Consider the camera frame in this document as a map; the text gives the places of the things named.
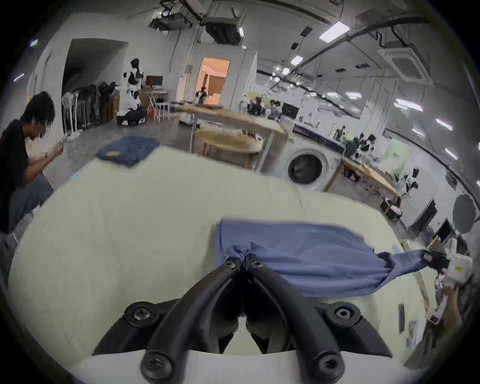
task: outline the jeans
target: jeans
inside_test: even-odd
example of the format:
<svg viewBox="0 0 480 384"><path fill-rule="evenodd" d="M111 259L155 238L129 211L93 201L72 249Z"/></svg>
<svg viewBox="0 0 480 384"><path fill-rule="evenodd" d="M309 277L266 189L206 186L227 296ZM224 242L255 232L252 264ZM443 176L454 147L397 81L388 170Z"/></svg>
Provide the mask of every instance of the jeans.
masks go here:
<svg viewBox="0 0 480 384"><path fill-rule="evenodd" d="M27 184L22 184L12 194L9 207L9 232L37 205L42 205L53 193L53 188L42 173Z"/></svg>

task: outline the screw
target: screw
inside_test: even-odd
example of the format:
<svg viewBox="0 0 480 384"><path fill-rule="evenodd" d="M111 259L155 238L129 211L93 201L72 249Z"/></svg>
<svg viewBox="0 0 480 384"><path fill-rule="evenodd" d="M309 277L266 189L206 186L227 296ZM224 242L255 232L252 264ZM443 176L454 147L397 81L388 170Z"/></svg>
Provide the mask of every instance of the screw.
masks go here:
<svg viewBox="0 0 480 384"><path fill-rule="evenodd" d="M237 265L233 261L225 261L223 265L230 269L235 269L237 267Z"/></svg>
<svg viewBox="0 0 480 384"><path fill-rule="evenodd" d="M260 269L260 268L263 268L263 267L264 267L264 265L259 261L254 261L252 263L252 268L253 269Z"/></svg>
<svg viewBox="0 0 480 384"><path fill-rule="evenodd" d="M350 311L346 308L339 308L335 311L335 315L337 315L338 317L340 317L341 319L345 319L345 320L348 320L350 319L350 317L352 317L352 314L350 313Z"/></svg>
<svg viewBox="0 0 480 384"><path fill-rule="evenodd" d="M153 380L165 379L172 375L173 367L170 360L158 352L147 352L142 364L142 373Z"/></svg>
<svg viewBox="0 0 480 384"><path fill-rule="evenodd" d="M325 356L318 361L320 371L335 370L338 366L338 361L334 356Z"/></svg>
<svg viewBox="0 0 480 384"><path fill-rule="evenodd" d="M133 317L135 318L135 320L140 321L148 319L151 314L152 313L150 312L150 310L146 307L138 307L133 311Z"/></svg>

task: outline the washing machine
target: washing machine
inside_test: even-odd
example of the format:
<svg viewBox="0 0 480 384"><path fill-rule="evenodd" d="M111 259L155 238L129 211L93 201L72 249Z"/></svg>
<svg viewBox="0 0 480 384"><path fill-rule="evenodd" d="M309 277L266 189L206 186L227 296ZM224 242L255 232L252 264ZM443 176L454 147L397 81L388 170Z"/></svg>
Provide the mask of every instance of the washing machine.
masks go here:
<svg viewBox="0 0 480 384"><path fill-rule="evenodd" d="M335 175L345 147L323 137L315 128L294 124L288 141L269 175L321 192Z"/></svg>

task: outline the green poster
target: green poster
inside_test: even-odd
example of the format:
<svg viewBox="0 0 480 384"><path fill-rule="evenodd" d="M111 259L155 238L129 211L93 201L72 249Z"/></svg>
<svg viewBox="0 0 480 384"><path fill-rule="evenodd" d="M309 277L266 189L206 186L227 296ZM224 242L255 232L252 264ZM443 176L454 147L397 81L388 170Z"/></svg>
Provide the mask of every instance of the green poster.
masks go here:
<svg viewBox="0 0 480 384"><path fill-rule="evenodd" d="M390 175L400 175L411 153L412 147L397 139L392 139L382 158L382 169Z"/></svg>

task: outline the washing machine door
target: washing machine door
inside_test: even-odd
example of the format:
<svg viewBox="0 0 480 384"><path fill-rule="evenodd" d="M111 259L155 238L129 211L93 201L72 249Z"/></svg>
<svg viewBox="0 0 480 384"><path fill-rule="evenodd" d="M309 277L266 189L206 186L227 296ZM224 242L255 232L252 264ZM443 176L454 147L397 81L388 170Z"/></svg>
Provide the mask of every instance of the washing machine door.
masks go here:
<svg viewBox="0 0 480 384"><path fill-rule="evenodd" d="M293 153L288 159L286 171L289 181L316 191L322 191L329 180L326 156L313 149Z"/></svg>

